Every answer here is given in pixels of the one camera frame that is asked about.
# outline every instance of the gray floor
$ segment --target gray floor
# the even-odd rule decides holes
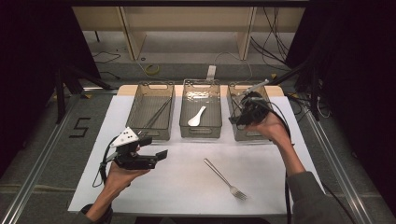
[[[161,70],[158,75],[147,77],[141,67],[129,59],[122,34],[100,32],[100,43],[96,42],[93,32],[85,32],[85,35],[92,54],[106,51],[120,55],[117,60],[111,63],[97,64],[98,69],[103,72],[103,81],[114,87],[135,84],[139,80],[150,78],[172,79],[177,82],[188,77],[205,78],[207,67],[210,64],[217,66],[216,78],[220,79],[222,83],[247,78],[264,80],[271,78],[272,74],[282,75],[285,73],[285,71],[266,65],[262,56],[253,48],[249,49],[249,55],[245,62],[235,59],[237,46],[233,33],[149,33],[138,61],[143,66],[150,63],[158,64]],[[266,34],[254,34],[254,37],[263,43]],[[283,34],[282,38],[289,45],[293,34]],[[270,41],[268,48],[273,53],[278,52],[274,40]],[[94,57],[97,62],[106,62],[113,58],[115,58],[114,55],[105,53]],[[267,59],[266,62],[275,66],[279,65],[274,60]],[[116,79],[108,72],[120,77],[120,79]],[[293,92],[294,81],[294,78],[292,78],[282,83],[283,91]],[[81,80],[81,83],[86,88],[96,87],[86,80]],[[71,222],[74,214],[68,213],[67,207],[90,156],[96,135],[100,130],[113,94],[114,92],[92,91],[89,94],[87,93],[88,97],[78,99],[76,107],[70,110],[70,117],[64,126],[62,135],[54,146],[32,195],[22,209],[18,223]],[[294,102],[290,102],[290,104],[293,106],[295,113],[300,110],[300,107]],[[78,118],[90,118],[80,123],[80,125],[89,129],[83,138],[70,138],[70,135],[82,134],[82,130],[74,129]],[[0,180],[1,216],[7,212],[21,185],[23,185],[32,167],[35,166],[37,158],[40,157],[40,153],[46,147],[52,131],[56,128],[56,119],[56,100],[51,98],[40,121],[29,139],[26,140],[26,148],[19,152]],[[319,177],[352,213],[346,195],[342,191],[322,146],[308,122],[308,116],[302,112],[296,114],[296,119],[299,120],[300,129]],[[373,223],[396,223],[395,217],[364,172],[359,160],[353,157],[336,118],[332,116],[327,119],[321,118],[319,123],[324,128],[334,151],[351,180],[353,188],[358,192]],[[271,223],[286,223],[284,217],[266,217],[266,219]],[[351,223],[347,215],[345,215],[345,220],[346,223]],[[135,217],[115,215],[112,223],[134,223],[134,221]]]

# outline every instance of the person's right hand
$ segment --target person's right hand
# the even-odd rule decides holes
[[[111,162],[110,171],[108,172],[105,190],[117,192],[117,195],[128,187],[131,182],[150,170],[126,170],[120,168],[114,161]]]
[[[290,142],[290,138],[282,121],[272,112],[269,112],[261,122],[253,122],[247,125],[244,130],[248,132],[258,132],[274,141],[275,144],[284,141]]]

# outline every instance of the metal rail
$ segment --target metal rail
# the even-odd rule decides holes
[[[359,193],[355,190],[350,178],[348,177],[343,164],[334,152],[332,144],[330,143],[320,122],[316,121],[311,113],[307,113],[307,117],[358,223],[374,223],[368,214]]]
[[[70,118],[76,104],[79,101],[79,95],[73,95],[69,103],[67,104],[66,114],[64,118],[61,120],[59,124],[55,125],[54,130],[52,131],[47,144],[44,146],[41,154],[39,155],[35,165],[32,168],[32,171],[27,176],[25,182],[22,184],[17,196],[14,198],[11,205],[8,207],[5,216],[2,219],[2,224],[10,224],[16,223],[21,216],[24,206],[27,204],[27,201],[32,194],[35,184],[43,173],[48,160],[50,159],[50,155],[52,151],[55,149],[62,132],[64,131],[64,126]]]

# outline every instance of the floor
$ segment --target floor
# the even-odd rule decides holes
[[[94,32],[84,32],[84,35],[93,58],[97,61],[102,80],[115,88],[148,78],[172,79],[178,82],[187,77],[206,78],[208,66],[211,64],[217,67],[215,78],[223,83],[249,78],[264,80],[272,78],[272,75],[281,76],[288,70],[276,60],[264,61],[262,55],[251,46],[247,60],[240,61],[234,33],[148,33],[136,62],[129,58],[122,33],[99,32],[100,42]],[[253,34],[253,37],[262,44],[267,35]],[[289,46],[293,34],[282,34],[281,38]],[[266,48],[281,57],[273,38],[269,39]],[[142,69],[148,64],[158,64],[159,74],[146,76]],[[281,84],[285,93],[294,92],[294,81],[295,77]],[[89,91],[82,98],[66,94],[68,114],[63,125],[55,124],[57,105],[53,97],[49,99],[35,130],[26,140],[26,148],[18,154],[1,178],[0,215],[3,219],[8,209],[16,203],[20,206],[20,212],[13,223],[71,222],[74,214],[67,212],[68,204],[90,156],[90,149],[100,130],[111,97],[116,93],[96,91],[99,88],[90,82],[80,82]],[[300,97],[305,98],[306,94],[301,93]],[[290,104],[320,179],[347,207],[354,222],[396,223],[395,217],[364,172],[359,160],[354,157],[336,118],[332,115],[325,118],[329,110],[323,108],[320,122],[315,122],[303,107],[293,101]],[[82,135],[81,130],[75,129],[77,121],[80,125],[89,127],[84,137],[70,137]],[[317,127],[323,131],[316,132]],[[328,141],[320,141],[318,134],[326,136]],[[341,172],[336,170],[337,167],[341,167]],[[22,197],[23,187],[28,183],[33,183],[33,186]],[[341,206],[340,210],[346,223],[353,223]],[[285,217],[265,219],[271,223],[286,223]],[[154,222],[141,217],[114,216],[112,223]]]

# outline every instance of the transparent plastic bin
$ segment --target transparent plastic bin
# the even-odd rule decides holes
[[[173,82],[139,82],[126,126],[139,136],[167,141],[175,104]]]
[[[256,81],[256,82],[240,81],[240,82],[230,83],[228,85],[227,102],[228,102],[228,107],[230,109],[230,115],[233,114],[235,116],[241,115],[241,108],[238,106],[238,104],[242,100],[243,96],[238,96],[238,95],[243,91],[245,91],[247,88],[259,83],[260,81]],[[270,101],[264,86],[261,86],[254,91],[258,92],[265,101],[267,102]],[[244,131],[244,128],[245,128],[244,125],[237,126],[236,124],[233,124],[233,137],[235,141],[268,140],[268,138],[263,137],[260,133],[247,132]]]
[[[201,122],[191,127],[188,122],[202,106],[206,106]],[[185,79],[180,113],[180,131],[183,138],[220,138],[221,102],[219,81]]]

